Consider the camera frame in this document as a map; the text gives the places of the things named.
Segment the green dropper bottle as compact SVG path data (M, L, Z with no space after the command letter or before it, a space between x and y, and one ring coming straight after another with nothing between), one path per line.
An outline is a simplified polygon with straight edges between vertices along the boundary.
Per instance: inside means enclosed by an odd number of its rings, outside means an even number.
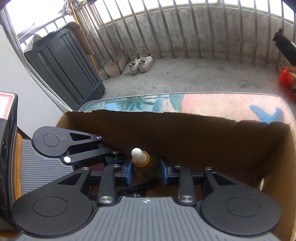
M149 180L161 174L160 161L140 148L132 149L134 170L143 179Z

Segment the dark grey cabinet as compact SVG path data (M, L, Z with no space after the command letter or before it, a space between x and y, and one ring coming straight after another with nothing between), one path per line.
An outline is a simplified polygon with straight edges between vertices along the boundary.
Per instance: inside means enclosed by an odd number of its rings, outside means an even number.
M41 37L36 34L24 51L31 66L72 109L99 99L105 86L90 57L94 52L75 22Z

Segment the brown cardboard box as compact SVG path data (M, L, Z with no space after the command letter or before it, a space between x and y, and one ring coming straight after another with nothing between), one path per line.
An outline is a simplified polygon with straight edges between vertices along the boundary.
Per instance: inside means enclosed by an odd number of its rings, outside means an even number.
M264 123L187 113L69 111L57 127L102 136L130 153L138 147L199 172L212 167L273 197L280 240L295 240L295 120Z

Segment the left white sneaker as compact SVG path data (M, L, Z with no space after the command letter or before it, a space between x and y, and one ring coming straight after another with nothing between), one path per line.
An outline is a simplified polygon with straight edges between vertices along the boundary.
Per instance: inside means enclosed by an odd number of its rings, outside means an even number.
M131 61L128 68L130 75L136 75L139 72L139 59Z

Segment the white sneaker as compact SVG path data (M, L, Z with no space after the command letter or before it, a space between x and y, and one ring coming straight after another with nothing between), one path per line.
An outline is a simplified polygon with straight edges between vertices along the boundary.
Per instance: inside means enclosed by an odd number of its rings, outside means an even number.
M153 65L154 59L152 56L140 57L138 60L139 70L141 73L145 73Z
M131 61L128 68L130 75L136 75L139 72L139 59Z

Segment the right white sneaker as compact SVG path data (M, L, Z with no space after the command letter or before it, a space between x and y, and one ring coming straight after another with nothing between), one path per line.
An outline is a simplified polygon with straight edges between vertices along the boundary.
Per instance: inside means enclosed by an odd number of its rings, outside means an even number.
M141 73L145 73L153 65L154 59L152 56L140 57L138 60L139 70Z

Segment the red plastic bag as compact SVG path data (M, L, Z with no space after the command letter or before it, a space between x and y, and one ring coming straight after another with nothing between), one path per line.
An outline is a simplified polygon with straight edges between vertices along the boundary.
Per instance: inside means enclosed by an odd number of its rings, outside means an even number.
M286 68L281 69L278 83L283 88L293 88L293 76Z

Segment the metal balcony railing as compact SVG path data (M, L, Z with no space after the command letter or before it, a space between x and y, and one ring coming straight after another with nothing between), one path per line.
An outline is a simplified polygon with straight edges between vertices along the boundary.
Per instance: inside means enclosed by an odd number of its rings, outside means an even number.
M250 60L267 67L281 58L273 41L295 41L295 13L284 1L65 1L58 15L19 33L24 49L75 21L103 64L107 58L142 55Z

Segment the wheelchair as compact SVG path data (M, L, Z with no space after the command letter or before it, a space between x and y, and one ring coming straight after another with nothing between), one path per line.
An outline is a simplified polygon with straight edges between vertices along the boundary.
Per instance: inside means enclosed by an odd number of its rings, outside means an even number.
M295 43L284 35L283 28L278 29L272 40L282 54L277 62L279 71L281 71L282 68L286 68L293 76L293 88L281 88L284 89L291 98L295 99Z

